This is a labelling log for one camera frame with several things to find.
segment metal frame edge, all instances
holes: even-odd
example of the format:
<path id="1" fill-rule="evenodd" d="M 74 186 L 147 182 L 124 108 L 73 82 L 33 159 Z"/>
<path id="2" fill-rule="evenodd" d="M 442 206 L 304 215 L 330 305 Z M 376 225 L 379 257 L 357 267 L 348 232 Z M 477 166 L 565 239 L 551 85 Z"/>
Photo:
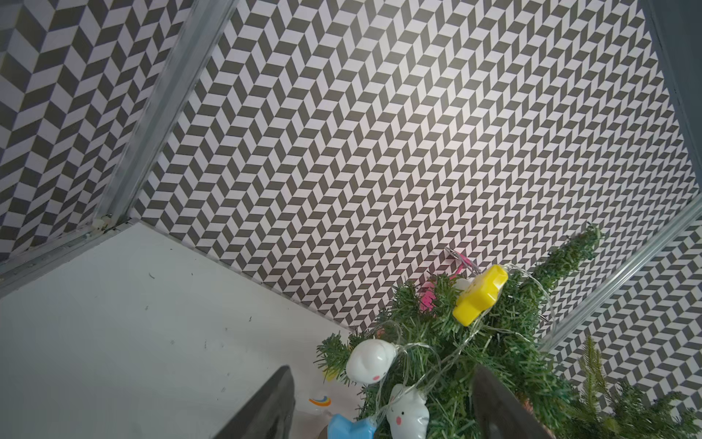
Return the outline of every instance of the metal frame edge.
<path id="1" fill-rule="evenodd" d="M 58 245 L 42 249 L 41 252 L 33 254 L 24 263 L 13 264 L 2 273 L 2 278 L 0 279 L 0 300 L 23 285 L 82 255 L 89 249 L 129 227 L 131 227 L 131 223 L 123 223 L 106 231 L 91 228 L 81 230 L 81 233 L 63 237 L 64 239 Z"/>
<path id="2" fill-rule="evenodd" d="M 239 0 L 197 0 L 185 21 L 161 77 L 154 86 L 144 115 L 105 188 L 105 195 L 95 210 L 96 218 L 109 216 L 110 225 L 128 219 L 138 191 L 146 180 L 173 130 L 178 115 L 210 59 Z"/>
<path id="3" fill-rule="evenodd" d="M 0 277 L 8 277 L 10 276 L 9 273 L 14 273 L 19 267 L 27 263 L 31 263 L 32 261 L 39 260 L 45 254 L 57 249 L 58 247 L 66 245 L 68 242 L 87 235 L 92 231 L 93 227 L 91 225 L 84 225 L 76 230 L 73 230 L 72 232 L 68 232 L 65 235 L 57 237 L 54 240 L 44 242 L 42 245 L 30 247 L 17 256 L 0 263 Z"/>
<path id="4" fill-rule="evenodd" d="M 541 352 L 548 353 L 572 334 L 619 288 L 647 262 L 669 245 L 693 221 L 702 216 L 702 195 L 697 194 L 680 212 L 674 215 L 651 239 L 629 257 L 619 269 L 598 288 L 588 294 L 582 303 L 558 322 L 556 329 L 547 333 L 538 343 Z"/>

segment geometric patterned wall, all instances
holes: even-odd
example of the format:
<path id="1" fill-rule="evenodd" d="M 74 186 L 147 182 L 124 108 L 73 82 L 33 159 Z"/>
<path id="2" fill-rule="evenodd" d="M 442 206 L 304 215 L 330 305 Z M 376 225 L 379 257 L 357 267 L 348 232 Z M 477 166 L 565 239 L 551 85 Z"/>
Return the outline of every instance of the geometric patterned wall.
<path id="1" fill-rule="evenodd" d="M 551 351 L 556 370 L 584 381 L 578 359 L 587 335 L 613 383 L 627 380 L 650 400 L 687 396 L 702 419 L 702 217 L 661 250 L 573 334 Z"/>
<path id="2" fill-rule="evenodd" d="M 635 2 L 241 1 L 131 215 L 365 327 L 592 221 L 562 318 L 697 192 Z"/>
<path id="3" fill-rule="evenodd" d="M 90 223 L 191 3 L 0 8 L 0 261 Z"/>

